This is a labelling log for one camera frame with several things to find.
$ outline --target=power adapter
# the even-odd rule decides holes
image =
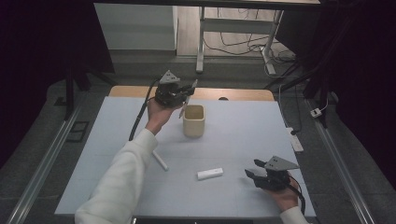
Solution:
[[[319,110],[319,108],[316,108],[314,110],[311,110],[311,116],[314,118],[317,118],[321,115],[321,111]]]

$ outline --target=white tabletop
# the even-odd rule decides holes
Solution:
[[[115,153],[128,140],[143,98],[107,97],[55,214],[74,215],[88,200]],[[135,217],[266,218],[279,210],[268,194],[257,189],[245,169],[265,174],[253,160],[274,155],[298,163],[277,102],[190,100],[205,107],[205,133],[191,139],[174,113],[157,134],[156,152],[169,171],[154,159]],[[147,122],[145,115],[136,133]],[[222,168],[223,176],[198,180],[197,172]],[[314,217],[300,170],[290,171],[301,184],[305,215]]]

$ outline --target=white stick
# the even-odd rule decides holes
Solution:
[[[163,161],[163,159],[161,159],[160,155],[157,154],[157,152],[152,151],[152,155],[154,155],[155,159],[160,163],[161,167],[165,170],[168,171],[169,168],[166,165],[166,163]]]

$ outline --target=white desk leg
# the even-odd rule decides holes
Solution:
[[[277,26],[279,25],[280,18],[282,17],[282,13],[283,13],[283,11],[278,11],[276,13],[273,25],[271,27],[270,34],[268,36],[267,44],[265,45],[265,48],[262,49],[262,57],[264,58],[265,67],[267,68],[268,75],[270,75],[270,76],[276,74],[274,66],[271,63],[270,49],[271,49],[271,45],[273,44],[273,41],[274,41],[274,38],[275,38],[275,34],[276,34],[276,30],[277,30]]]
[[[205,8],[200,7],[200,20],[199,20],[199,43],[198,43],[198,53],[197,53],[197,66],[196,72],[204,72],[204,28],[205,28]]]

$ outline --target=white sweater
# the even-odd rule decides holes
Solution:
[[[91,198],[76,212],[77,224],[129,224],[143,187],[152,151],[158,145],[147,129],[116,154]],[[305,224],[298,207],[283,212],[285,224]]]

